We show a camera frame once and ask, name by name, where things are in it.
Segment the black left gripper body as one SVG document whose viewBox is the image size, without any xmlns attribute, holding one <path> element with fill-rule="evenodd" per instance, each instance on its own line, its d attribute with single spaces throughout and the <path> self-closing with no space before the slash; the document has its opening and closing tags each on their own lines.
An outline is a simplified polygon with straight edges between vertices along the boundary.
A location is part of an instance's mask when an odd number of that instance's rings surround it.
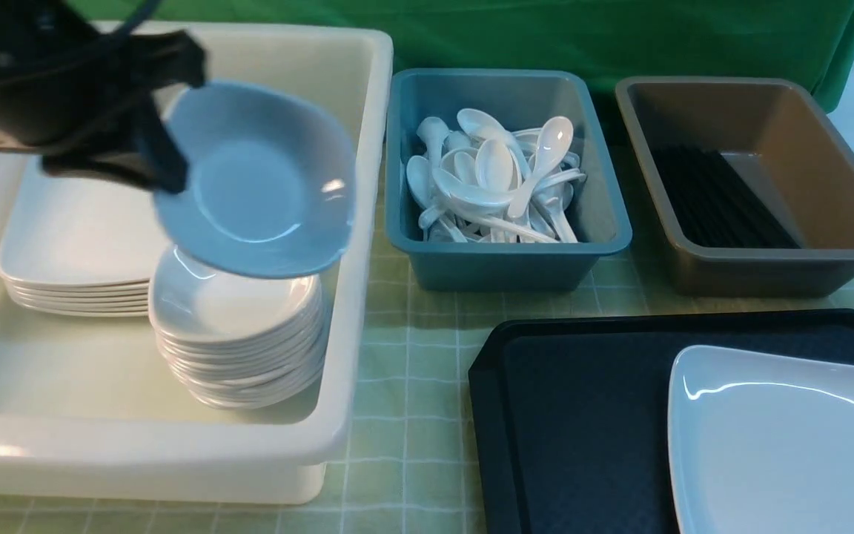
<svg viewBox="0 0 854 534">
<path fill-rule="evenodd" d="M 92 62 L 128 40 L 153 13 L 142 1 L 112 33 L 97 30 L 67 1 L 0 1 L 0 151 L 30 151 L 91 118 Z"/>
</svg>

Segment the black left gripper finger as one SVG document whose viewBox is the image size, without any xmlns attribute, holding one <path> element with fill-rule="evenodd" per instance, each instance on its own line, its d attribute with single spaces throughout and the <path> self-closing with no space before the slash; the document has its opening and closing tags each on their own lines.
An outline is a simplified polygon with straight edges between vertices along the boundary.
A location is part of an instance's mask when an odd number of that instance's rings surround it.
<svg viewBox="0 0 854 534">
<path fill-rule="evenodd" d="M 54 178 L 88 178 L 176 195 L 185 190 L 189 165 L 153 100 L 60 154 L 42 156 Z"/>
<path fill-rule="evenodd" d="M 123 48 L 125 80 L 146 91 L 206 84 L 207 52 L 185 30 L 131 35 Z"/>
</svg>

